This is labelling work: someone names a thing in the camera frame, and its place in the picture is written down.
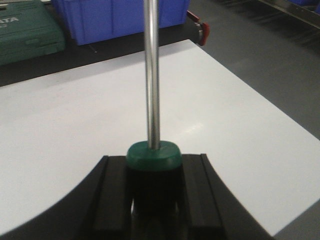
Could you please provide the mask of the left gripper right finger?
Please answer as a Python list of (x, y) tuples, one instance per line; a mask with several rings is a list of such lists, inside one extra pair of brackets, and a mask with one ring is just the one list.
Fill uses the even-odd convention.
[(216, 200), (200, 155), (182, 156), (186, 210), (192, 229), (222, 229)]

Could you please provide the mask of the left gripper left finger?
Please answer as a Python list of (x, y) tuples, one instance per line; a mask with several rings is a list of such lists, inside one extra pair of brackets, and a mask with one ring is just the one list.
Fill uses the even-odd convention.
[(92, 230), (127, 230), (130, 193), (125, 156), (103, 156), (94, 167), (98, 184), (94, 195)]

